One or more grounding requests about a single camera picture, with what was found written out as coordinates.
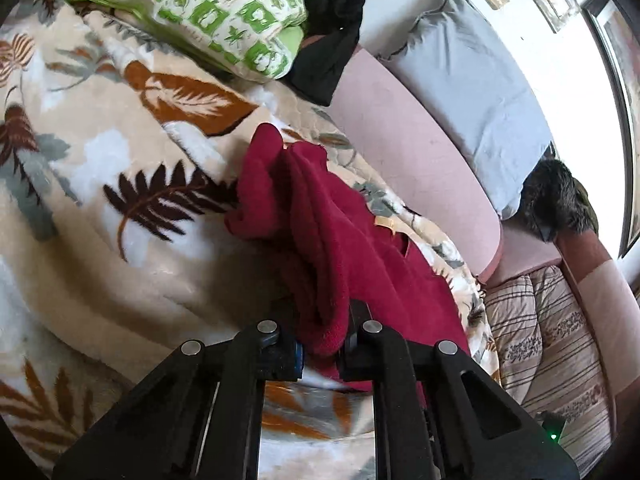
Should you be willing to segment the striped beige quilt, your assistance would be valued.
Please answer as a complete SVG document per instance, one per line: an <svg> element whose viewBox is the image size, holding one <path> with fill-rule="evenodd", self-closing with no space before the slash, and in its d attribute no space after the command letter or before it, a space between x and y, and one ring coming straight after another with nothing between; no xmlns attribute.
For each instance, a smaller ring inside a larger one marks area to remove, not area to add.
<svg viewBox="0 0 640 480"><path fill-rule="evenodd" d="M560 445L583 476L612 443L611 401L582 307L557 266L489 289L502 388L536 417L560 415Z"/></svg>

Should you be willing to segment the pink mattress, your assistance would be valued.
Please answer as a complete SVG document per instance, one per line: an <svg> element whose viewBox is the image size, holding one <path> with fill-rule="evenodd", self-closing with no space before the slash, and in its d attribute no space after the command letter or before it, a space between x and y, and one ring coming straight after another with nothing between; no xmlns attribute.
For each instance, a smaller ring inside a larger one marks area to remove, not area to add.
<svg viewBox="0 0 640 480"><path fill-rule="evenodd" d="M482 283L560 263L553 244L498 218L446 133L367 50L347 63L326 114L410 210L451 238Z"/></svg>

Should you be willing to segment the beige leaf-pattern blanket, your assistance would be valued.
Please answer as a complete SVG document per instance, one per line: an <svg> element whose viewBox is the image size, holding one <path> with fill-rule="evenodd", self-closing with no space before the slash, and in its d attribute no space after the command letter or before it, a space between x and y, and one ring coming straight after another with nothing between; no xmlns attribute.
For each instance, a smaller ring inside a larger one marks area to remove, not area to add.
<svg viewBox="0 0 640 480"><path fill-rule="evenodd" d="M457 247L320 110L277 82L225 86L101 11L22 0L1 27L1 418L38 474L179 342L229 339L282 296L224 225L264 122L324 148L349 203L416 244L498 374Z"/></svg>

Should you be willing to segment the grey pillow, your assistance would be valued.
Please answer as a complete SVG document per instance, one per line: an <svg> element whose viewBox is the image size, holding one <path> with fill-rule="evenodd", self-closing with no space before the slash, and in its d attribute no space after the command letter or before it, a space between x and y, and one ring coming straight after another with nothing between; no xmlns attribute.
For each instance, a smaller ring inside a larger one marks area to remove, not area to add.
<svg viewBox="0 0 640 480"><path fill-rule="evenodd" d="M469 0L423 12L381 63L447 133L502 220L552 141L532 88Z"/></svg>

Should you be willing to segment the red knit garment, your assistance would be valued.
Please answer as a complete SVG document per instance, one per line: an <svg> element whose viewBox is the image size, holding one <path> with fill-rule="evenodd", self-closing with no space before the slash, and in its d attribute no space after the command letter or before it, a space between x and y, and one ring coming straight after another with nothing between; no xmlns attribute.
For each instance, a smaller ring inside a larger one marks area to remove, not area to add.
<svg viewBox="0 0 640 480"><path fill-rule="evenodd" d="M321 146L286 146L263 122L243 158L238 199L226 227L266 248L286 292L280 321L322 376L338 377L354 300L407 340L469 348L446 281L407 235L376 225L364 198L329 170Z"/></svg>

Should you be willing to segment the black garment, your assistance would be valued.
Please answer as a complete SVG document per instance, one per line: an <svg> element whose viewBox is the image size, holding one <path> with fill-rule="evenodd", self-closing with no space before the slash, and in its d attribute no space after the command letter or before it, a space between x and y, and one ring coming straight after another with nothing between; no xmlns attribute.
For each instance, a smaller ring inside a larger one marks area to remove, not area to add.
<svg viewBox="0 0 640 480"><path fill-rule="evenodd" d="M331 104L346 64L359 44L366 0L304 0L305 37L284 77L303 99Z"/></svg>

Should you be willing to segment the dark furry cushion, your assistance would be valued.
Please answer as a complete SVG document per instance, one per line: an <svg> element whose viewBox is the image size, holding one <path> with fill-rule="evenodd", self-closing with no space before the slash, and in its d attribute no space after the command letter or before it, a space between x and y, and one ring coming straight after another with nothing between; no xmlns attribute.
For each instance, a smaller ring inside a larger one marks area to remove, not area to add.
<svg viewBox="0 0 640 480"><path fill-rule="evenodd" d="M518 218L546 243L565 230L599 233L588 193L559 159L541 159L526 178Z"/></svg>

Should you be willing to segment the green patterned white cloth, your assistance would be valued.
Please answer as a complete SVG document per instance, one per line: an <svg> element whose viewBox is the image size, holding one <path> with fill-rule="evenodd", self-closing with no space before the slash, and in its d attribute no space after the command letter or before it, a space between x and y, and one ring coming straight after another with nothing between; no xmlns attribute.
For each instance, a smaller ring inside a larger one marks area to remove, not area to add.
<svg viewBox="0 0 640 480"><path fill-rule="evenodd" d="M256 82L291 70L307 21L304 0L86 1L127 12L158 38Z"/></svg>

